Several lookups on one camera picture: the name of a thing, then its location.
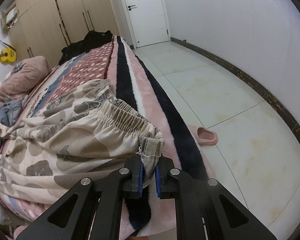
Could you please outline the beige bear print pants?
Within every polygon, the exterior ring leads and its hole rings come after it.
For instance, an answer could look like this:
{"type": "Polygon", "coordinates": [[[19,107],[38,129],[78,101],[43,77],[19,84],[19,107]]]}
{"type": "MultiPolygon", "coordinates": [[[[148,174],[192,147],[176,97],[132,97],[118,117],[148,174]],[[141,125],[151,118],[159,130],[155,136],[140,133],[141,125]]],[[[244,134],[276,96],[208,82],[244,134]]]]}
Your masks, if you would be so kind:
{"type": "Polygon", "coordinates": [[[162,133],[110,90],[109,80],[89,81],[12,127],[0,123],[0,192],[52,204],[84,177],[101,179],[135,154],[143,182],[162,154],[162,133]]]}

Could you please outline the pink slipper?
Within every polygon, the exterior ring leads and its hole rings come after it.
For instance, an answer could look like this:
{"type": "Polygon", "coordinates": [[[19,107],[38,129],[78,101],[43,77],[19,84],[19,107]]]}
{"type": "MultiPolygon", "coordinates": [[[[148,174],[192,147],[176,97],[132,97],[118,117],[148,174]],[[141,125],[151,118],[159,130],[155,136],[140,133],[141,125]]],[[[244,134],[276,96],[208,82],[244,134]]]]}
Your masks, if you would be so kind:
{"type": "Polygon", "coordinates": [[[217,144],[218,135],[216,132],[206,129],[203,126],[187,126],[191,133],[194,135],[196,141],[200,145],[212,146],[217,144]]]}

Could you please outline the blue denim jeans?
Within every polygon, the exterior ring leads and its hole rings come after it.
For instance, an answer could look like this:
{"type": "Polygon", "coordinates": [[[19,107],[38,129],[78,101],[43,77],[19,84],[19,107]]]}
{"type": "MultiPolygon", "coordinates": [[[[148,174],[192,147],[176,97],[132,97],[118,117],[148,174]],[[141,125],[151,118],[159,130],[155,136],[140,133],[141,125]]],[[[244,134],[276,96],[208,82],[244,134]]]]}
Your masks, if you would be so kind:
{"type": "MultiPolygon", "coordinates": [[[[15,99],[0,106],[0,123],[7,127],[12,127],[18,120],[23,108],[22,100],[15,99]]],[[[4,139],[0,137],[0,148],[4,139]]]]}

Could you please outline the pink plaid duvet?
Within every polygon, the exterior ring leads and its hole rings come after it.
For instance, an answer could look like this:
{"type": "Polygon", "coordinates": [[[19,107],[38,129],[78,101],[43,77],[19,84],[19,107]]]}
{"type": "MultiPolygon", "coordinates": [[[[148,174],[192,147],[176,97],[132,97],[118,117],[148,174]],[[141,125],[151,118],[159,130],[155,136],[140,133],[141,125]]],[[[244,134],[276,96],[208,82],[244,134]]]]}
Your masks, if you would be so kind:
{"type": "Polygon", "coordinates": [[[43,56],[20,61],[0,85],[0,106],[14,99],[23,100],[26,94],[47,77],[49,71],[49,65],[43,56]]]}

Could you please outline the black clothes pile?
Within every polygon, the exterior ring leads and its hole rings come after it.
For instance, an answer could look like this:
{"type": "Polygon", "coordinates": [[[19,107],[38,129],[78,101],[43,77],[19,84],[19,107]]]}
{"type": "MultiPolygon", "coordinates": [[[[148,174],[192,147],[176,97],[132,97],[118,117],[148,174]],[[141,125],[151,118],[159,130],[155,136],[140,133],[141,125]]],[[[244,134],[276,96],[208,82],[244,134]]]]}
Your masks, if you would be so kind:
{"type": "Polygon", "coordinates": [[[71,43],[69,46],[62,49],[62,57],[58,64],[62,65],[73,57],[88,53],[92,49],[99,48],[104,44],[111,42],[112,38],[113,34],[109,30],[104,33],[94,30],[89,31],[83,40],[71,43]]]}

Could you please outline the yellow ukulele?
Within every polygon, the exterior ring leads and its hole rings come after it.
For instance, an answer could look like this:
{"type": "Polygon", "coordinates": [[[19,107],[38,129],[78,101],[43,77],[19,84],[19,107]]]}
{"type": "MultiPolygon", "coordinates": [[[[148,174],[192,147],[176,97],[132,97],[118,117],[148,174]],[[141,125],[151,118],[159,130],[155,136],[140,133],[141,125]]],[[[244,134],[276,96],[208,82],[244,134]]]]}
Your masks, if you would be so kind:
{"type": "Polygon", "coordinates": [[[17,60],[16,50],[2,40],[0,40],[0,43],[5,46],[5,49],[0,52],[0,62],[9,64],[14,63],[17,60]]]}

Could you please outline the beige wooden wardrobe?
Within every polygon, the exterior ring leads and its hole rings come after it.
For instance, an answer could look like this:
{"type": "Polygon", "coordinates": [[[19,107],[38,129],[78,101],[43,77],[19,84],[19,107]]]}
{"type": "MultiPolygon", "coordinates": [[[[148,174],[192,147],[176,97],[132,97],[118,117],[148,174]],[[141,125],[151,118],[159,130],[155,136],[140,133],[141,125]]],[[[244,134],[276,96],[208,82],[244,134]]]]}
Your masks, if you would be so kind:
{"type": "Polygon", "coordinates": [[[120,33],[111,0],[14,0],[2,11],[1,26],[19,61],[44,56],[52,67],[64,47],[89,31],[120,33]]]}

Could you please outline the white door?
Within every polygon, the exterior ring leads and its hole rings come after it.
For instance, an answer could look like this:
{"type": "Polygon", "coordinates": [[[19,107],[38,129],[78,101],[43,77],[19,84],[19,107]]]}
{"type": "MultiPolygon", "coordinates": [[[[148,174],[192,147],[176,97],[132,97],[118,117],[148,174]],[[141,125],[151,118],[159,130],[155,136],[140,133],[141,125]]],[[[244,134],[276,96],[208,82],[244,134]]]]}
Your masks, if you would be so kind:
{"type": "Polygon", "coordinates": [[[122,6],[135,48],[170,39],[164,0],[122,0],[122,6]]]}

